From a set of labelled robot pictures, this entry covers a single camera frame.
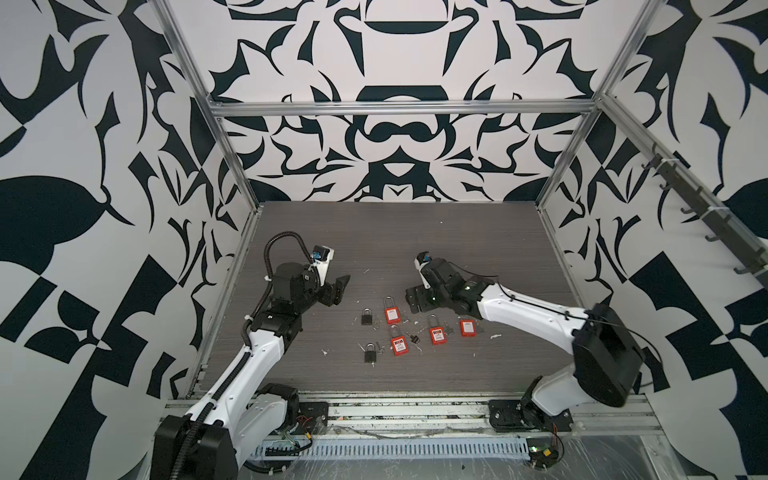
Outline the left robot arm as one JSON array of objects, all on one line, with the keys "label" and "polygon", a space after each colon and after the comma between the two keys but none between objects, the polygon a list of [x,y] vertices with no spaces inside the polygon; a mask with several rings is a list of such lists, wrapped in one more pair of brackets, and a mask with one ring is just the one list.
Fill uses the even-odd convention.
[{"label": "left robot arm", "polygon": [[305,263],[274,267],[263,255],[267,287],[246,315],[243,346],[225,372],[183,415],[168,415],[154,435],[152,479],[235,479],[243,468],[262,475],[285,469],[282,462],[252,460],[275,432],[298,425],[296,389],[264,380],[302,330],[302,316],[316,304],[341,303],[350,278],[327,280],[334,251],[317,245],[302,251]]}]

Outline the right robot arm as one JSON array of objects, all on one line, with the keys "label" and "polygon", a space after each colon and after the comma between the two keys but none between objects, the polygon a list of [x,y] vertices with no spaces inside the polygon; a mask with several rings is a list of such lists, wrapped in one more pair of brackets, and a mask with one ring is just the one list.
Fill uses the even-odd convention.
[{"label": "right robot arm", "polygon": [[520,399],[490,401],[495,431],[552,431],[581,404],[625,405],[639,381],[644,354],[632,330],[610,306],[597,303],[584,309],[540,300],[428,252],[419,253],[414,265],[421,283],[406,291],[413,312],[450,309],[516,328],[572,357],[571,364],[558,372],[535,378]]}]

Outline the red padlock long shackle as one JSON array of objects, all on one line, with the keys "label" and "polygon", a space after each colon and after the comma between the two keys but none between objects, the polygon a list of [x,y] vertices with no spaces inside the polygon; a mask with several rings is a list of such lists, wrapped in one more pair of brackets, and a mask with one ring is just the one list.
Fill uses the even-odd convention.
[{"label": "red padlock long shackle", "polygon": [[478,325],[475,319],[460,318],[459,327],[462,337],[475,337],[478,334]]}]

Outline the black padlock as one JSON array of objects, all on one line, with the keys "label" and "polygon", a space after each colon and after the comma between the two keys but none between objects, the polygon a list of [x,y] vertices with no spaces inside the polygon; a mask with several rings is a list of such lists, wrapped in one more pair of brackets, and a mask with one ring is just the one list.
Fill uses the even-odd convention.
[{"label": "black padlock", "polygon": [[379,347],[376,343],[369,342],[364,347],[364,362],[366,364],[375,365],[377,362],[377,356]]},{"label": "black padlock", "polygon": [[375,312],[370,308],[364,308],[362,310],[360,324],[364,327],[371,327],[374,331],[379,329],[379,321]]}]

